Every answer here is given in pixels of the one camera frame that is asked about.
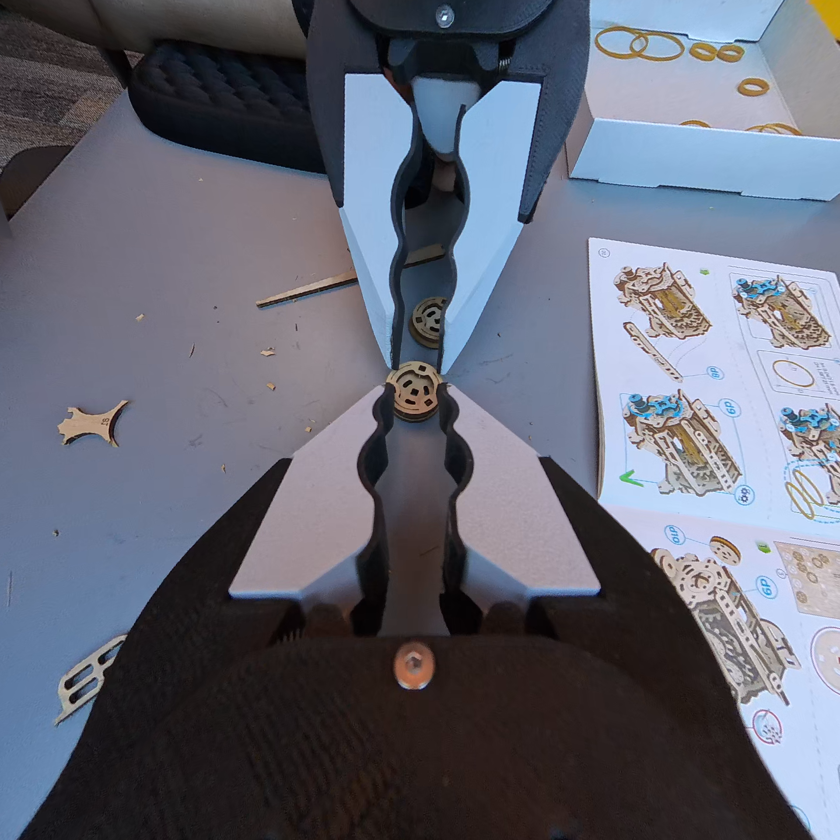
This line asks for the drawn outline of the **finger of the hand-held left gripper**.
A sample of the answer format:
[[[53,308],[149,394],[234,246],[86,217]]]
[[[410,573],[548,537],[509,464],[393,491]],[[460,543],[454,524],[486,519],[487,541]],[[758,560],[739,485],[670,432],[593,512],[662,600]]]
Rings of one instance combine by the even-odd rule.
[[[519,207],[540,91],[538,82],[501,81],[460,121],[467,207],[451,251],[455,291],[444,317],[443,374],[464,349],[522,231]]]
[[[394,190],[416,148],[415,114],[383,75],[344,79],[341,220],[371,328],[385,361],[399,365],[392,283],[403,248],[403,221]]]

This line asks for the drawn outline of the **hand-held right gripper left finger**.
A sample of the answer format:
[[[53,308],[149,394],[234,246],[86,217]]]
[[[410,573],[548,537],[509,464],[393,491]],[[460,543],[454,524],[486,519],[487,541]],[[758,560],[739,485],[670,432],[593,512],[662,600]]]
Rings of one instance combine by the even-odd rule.
[[[382,627],[389,558],[375,484],[394,387],[378,385],[293,456],[229,586],[238,599],[336,605],[358,635]]]

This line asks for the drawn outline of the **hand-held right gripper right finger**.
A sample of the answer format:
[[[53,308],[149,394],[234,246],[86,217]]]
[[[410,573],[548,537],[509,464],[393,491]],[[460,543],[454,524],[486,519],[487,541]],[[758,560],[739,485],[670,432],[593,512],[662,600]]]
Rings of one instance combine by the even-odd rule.
[[[489,609],[526,611],[546,595],[594,595],[600,583],[537,452],[452,385],[441,385],[448,501],[441,613],[474,634]]]

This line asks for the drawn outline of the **thin wooden stick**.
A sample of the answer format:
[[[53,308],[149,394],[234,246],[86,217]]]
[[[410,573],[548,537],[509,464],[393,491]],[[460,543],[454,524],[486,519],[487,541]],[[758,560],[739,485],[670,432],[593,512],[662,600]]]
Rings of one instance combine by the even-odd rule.
[[[427,245],[422,248],[418,248],[414,251],[411,251],[407,255],[404,267],[408,269],[415,266],[421,266],[428,262],[441,259],[444,256],[445,248],[441,244]],[[293,301],[300,298],[308,297],[310,295],[315,295],[320,293],[321,291],[328,291],[332,289],[345,287],[357,282],[358,276],[355,270],[351,269],[340,275],[316,280],[305,286],[293,288],[281,292],[278,295],[259,300],[256,302],[256,306],[259,309],[269,308],[272,306],[279,305],[281,303],[285,303],[287,301]]]

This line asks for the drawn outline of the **wooden wheel disc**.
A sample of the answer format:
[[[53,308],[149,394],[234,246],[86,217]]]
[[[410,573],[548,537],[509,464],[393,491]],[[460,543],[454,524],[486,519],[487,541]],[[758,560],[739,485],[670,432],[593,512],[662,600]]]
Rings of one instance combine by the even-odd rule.
[[[409,331],[415,341],[431,350],[440,344],[442,319],[447,305],[445,297],[427,297],[415,306],[409,319]]]
[[[391,371],[385,382],[395,388],[394,415],[409,423],[421,423],[436,414],[437,388],[443,379],[428,362],[408,361]]]

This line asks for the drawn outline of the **grey desk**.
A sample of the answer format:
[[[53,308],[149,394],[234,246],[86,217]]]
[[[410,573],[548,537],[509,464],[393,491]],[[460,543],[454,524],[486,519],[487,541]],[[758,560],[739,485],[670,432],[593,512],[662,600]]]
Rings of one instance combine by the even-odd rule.
[[[140,323],[247,303],[295,319],[323,405],[322,425],[295,450],[386,376],[357,287],[256,308],[348,269],[326,179],[164,141],[126,96],[12,228],[2,241],[2,838],[37,811],[93,709],[56,727],[59,677],[127,632],[185,551],[277,462],[194,479],[120,444]],[[569,181],[558,159],[448,378],[593,493],[590,237],[838,272],[838,202]],[[118,447],[97,435],[62,444],[68,407],[106,413],[124,400]]]

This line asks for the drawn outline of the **white cardboard box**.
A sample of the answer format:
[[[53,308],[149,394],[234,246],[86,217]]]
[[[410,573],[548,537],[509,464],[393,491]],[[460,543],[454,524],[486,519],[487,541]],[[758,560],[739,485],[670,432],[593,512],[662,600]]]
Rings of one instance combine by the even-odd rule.
[[[591,105],[590,58],[566,141],[572,177],[771,198],[838,195],[838,45],[810,2],[592,2],[591,37],[614,25],[759,48],[803,135],[608,119]]]

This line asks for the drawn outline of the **black wrist rest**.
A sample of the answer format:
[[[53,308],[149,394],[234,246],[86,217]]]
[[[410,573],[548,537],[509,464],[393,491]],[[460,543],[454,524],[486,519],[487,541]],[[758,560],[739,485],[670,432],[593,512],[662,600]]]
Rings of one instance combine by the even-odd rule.
[[[129,98],[143,125],[165,139],[326,172],[301,59],[165,40],[133,69]]]

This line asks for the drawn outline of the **scattered wood chips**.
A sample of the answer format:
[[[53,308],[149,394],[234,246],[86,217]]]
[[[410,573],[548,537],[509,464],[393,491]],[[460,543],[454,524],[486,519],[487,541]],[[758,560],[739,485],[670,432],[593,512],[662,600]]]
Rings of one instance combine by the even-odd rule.
[[[124,448],[186,478],[256,475],[322,425],[311,350],[295,319],[253,304],[140,323],[119,422]]]

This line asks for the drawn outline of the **group of yellow rubber bands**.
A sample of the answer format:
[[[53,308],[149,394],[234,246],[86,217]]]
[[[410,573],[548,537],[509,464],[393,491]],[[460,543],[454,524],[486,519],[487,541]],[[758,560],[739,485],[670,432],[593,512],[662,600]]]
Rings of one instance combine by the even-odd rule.
[[[603,117],[803,135],[755,46],[621,25],[592,43],[587,90]]]

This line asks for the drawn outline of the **illustrated instruction booklet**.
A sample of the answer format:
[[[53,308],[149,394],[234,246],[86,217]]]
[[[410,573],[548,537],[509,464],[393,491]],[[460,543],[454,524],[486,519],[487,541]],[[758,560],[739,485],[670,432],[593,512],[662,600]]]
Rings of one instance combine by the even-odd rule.
[[[838,838],[837,277],[602,238],[589,277],[600,502],[695,617],[804,825]]]

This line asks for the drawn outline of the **star-shaped wooden offcut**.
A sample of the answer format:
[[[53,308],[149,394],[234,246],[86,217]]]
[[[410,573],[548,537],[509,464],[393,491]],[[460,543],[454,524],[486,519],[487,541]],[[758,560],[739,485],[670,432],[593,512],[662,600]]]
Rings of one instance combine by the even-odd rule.
[[[130,401],[124,400],[106,413],[85,413],[80,408],[67,408],[69,416],[58,426],[57,431],[62,436],[62,444],[68,445],[72,441],[86,435],[97,435],[113,447],[118,447],[113,436],[113,427],[124,407]]]

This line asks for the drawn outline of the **slotted wooden offcut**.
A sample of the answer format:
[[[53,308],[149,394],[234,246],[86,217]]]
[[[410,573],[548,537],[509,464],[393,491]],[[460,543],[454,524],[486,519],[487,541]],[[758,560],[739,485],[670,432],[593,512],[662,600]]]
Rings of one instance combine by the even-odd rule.
[[[106,670],[112,664],[127,636],[124,633],[113,637],[105,645],[73,665],[59,679],[57,695],[60,713],[54,720],[55,726],[60,725],[97,695],[103,685]]]

